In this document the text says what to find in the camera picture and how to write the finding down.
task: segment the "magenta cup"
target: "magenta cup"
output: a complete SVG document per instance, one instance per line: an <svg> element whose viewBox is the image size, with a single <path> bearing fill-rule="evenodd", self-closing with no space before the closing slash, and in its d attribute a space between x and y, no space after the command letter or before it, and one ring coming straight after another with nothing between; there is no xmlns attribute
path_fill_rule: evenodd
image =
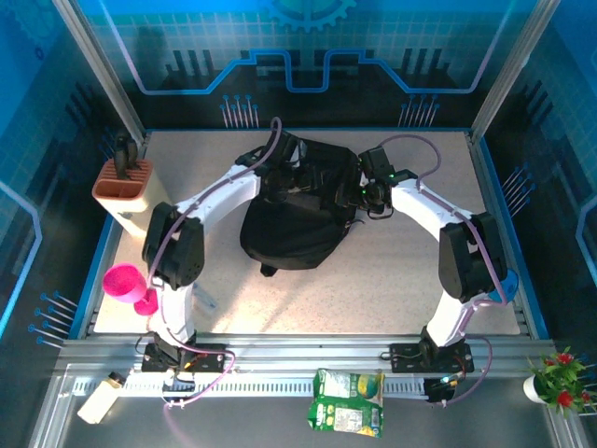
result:
<svg viewBox="0 0 597 448"><path fill-rule="evenodd" d="M138 315L153 315L158 311L156 290L147 289L143 274L132 264L117 264L108 269L103 286L105 293L117 301L133 303Z"/></svg>

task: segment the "green snack bag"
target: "green snack bag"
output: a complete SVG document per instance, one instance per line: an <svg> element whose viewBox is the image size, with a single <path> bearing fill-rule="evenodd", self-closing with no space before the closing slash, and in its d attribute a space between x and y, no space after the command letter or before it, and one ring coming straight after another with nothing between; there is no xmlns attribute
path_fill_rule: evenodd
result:
<svg viewBox="0 0 597 448"><path fill-rule="evenodd" d="M342 431L381 437L383 374L361 375L319 369L308 421L316 431Z"/></svg>

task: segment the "white tabletop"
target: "white tabletop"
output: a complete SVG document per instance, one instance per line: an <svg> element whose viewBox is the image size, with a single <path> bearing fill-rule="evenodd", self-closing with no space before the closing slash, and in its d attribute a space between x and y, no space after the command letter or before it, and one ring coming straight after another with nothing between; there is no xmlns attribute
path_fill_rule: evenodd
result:
<svg viewBox="0 0 597 448"><path fill-rule="evenodd" d="M377 146L392 132L296 131L298 136L347 146L355 152ZM485 209L463 133L420 133L442 152L439 171L425 184L474 213ZM265 145L269 132L158 132L146 156L154 162L174 202L187 199L222 176L236 156ZM416 140L386 145L397 170L422 173L435 164L431 148ZM239 244L247 205L223 219L206 236L206 265L198 280L194 320L198 331L219 333L418 334L436 310L437 242L409 217L355 224L336 251L317 269L259 273ZM144 273L143 240L123 232L115 263L130 262ZM207 303L215 303L211 309ZM140 333L160 324L128 304L105 296L95 332ZM511 307L485 308L469 332L518 334Z"/></svg>

